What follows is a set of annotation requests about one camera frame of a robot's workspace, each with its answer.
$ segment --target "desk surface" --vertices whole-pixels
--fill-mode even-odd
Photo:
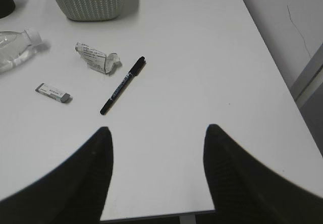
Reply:
[[[202,163],[210,123],[323,196],[322,156],[242,0],[128,0],[122,16],[97,23],[67,20],[54,0],[16,4],[0,30],[36,27],[49,49],[0,75],[0,199],[109,126],[115,164],[102,220],[211,210]],[[112,76],[87,68],[77,41],[117,52],[123,66]],[[101,116],[142,55],[147,65]],[[42,82],[74,99],[36,93]]]

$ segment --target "crumpled tube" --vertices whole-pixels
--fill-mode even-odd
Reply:
[[[90,68],[104,74],[110,73],[115,66],[121,64],[120,58],[116,53],[106,55],[81,42],[75,45],[75,50],[87,62]]]

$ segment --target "black marker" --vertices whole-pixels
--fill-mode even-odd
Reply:
[[[107,100],[105,105],[100,110],[101,115],[105,115],[105,113],[109,110],[109,108],[113,105],[115,100],[118,98],[120,93],[123,91],[125,86],[133,79],[133,77],[137,76],[139,71],[142,69],[142,67],[145,65],[146,61],[144,57],[141,57],[138,59],[138,61],[135,63],[135,65],[131,68],[129,73],[125,76],[121,84],[117,87],[117,89],[114,91],[113,95],[110,97],[110,99]]]

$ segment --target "desk leg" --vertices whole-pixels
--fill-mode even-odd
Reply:
[[[195,215],[181,215],[180,224],[196,224]]]

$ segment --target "black object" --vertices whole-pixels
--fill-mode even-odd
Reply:
[[[126,75],[126,77],[123,79],[121,84],[117,87],[117,89],[114,91],[110,99],[107,100],[107,102],[104,104],[102,109],[100,110],[101,115],[105,115],[105,113],[109,110],[109,108],[113,105],[115,100],[119,97],[120,93],[125,89],[126,85],[133,79],[133,77],[137,76],[142,67],[145,65],[146,61],[144,57],[141,57],[138,59],[138,61],[135,63],[135,65],[131,68],[129,73]]]
[[[11,14],[15,7],[13,0],[0,0],[0,18]]]
[[[102,127],[56,169],[1,201],[0,223],[99,223],[112,169],[112,138]]]
[[[207,129],[203,161],[216,223],[323,223],[322,198],[267,168],[217,125]]]

